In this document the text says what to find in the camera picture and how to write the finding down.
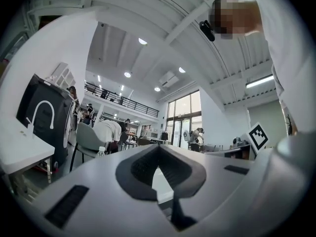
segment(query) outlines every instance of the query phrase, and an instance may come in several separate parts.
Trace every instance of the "air conditioner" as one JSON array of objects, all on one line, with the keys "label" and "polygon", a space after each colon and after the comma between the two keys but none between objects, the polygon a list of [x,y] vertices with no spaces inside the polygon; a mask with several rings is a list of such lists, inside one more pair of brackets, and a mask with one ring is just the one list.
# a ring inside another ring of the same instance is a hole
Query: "air conditioner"
[{"label": "air conditioner", "polygon": [[175,84],[179,79],[172,73],[171,71],[167,72],[162,78],[160,78],[159,82],[162,87],[169,88],[173,84]]}]

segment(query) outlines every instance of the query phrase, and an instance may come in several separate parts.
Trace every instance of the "water bottle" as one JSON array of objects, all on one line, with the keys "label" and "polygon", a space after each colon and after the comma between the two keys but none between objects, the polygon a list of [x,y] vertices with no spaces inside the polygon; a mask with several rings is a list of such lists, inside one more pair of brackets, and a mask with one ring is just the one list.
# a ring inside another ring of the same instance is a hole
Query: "water bottle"
[{"label": "water bottle", "polygon": [[99,147],[99,152],[97,153],[96,158],[100,158],[105,155],[105,147]]}]

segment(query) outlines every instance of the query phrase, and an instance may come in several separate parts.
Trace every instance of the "doorway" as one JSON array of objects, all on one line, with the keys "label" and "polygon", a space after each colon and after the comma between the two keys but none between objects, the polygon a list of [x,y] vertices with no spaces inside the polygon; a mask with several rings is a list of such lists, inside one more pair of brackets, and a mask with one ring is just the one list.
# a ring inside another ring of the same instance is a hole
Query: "doorway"
[{"label": "doorway", "polygon": [[190,131],[190,118],[175,121],[172,141],[173,146],[188,149],[188,142],[186,142],[183,137],[184,131]]}]

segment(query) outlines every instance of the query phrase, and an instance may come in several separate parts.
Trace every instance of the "railing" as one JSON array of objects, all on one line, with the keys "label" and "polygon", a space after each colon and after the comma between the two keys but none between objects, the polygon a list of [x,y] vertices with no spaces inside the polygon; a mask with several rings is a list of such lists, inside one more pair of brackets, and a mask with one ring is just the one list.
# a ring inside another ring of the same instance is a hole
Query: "railing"
[{"label": "railing", "polygon": [[85,82],[84,83],[84,90],[93,94],[93,95],[101,97],[105,100],[109,100],[110,102],[131,108],[133,110],[148,114],[148,115],[156,117],[156,118],[158,117],[158,112],[159,112],[158,110],[150,108],[146,105],[142,105],[142,104],[137,103],[137,102],[130,100],[128,98],[119,96],[116,93],[113,93],[107,89],[100,88],[100,87],[95,86],[91,83]]}]

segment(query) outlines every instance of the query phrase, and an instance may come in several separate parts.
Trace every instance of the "faucet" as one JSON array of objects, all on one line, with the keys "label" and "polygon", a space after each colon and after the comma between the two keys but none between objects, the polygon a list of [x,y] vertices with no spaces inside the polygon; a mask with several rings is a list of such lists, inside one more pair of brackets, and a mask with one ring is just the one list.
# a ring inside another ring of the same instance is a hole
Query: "faucet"
[{"label": "faucet", "polygon": [[33,130],[34,130],[34,121],[35,121],[35,115],[36,115],[36,112],[38,111],[38,108],[39,108],[39,106],[41,105],[41,104],[43,104],[43,103],[47,103],[50,107],[51,107],[51,110],[52,110],[52,117],[51,117],[51,123],[50,123],[50,129],[54,129],[54,118],[55,118],[55,111],[54,111],[54,108],[53,108],[53,106],[52,106],[52,104],[50,103],[50,102],[48,102],[48,101],[46,101],[46,100],[43,100],[43,101],[40,101],[39,103],[38,103],[38,105],[35,107],[35,111],[34,111],[34,114],[33,114],[33,120],[32,120],[32,123],[31,123],[31,121],[28,119],[28,118],[26,118],[27,119],[27,121],[29,122],[29,124],[28,124],[28,134],[29,135],[33,135]]}]

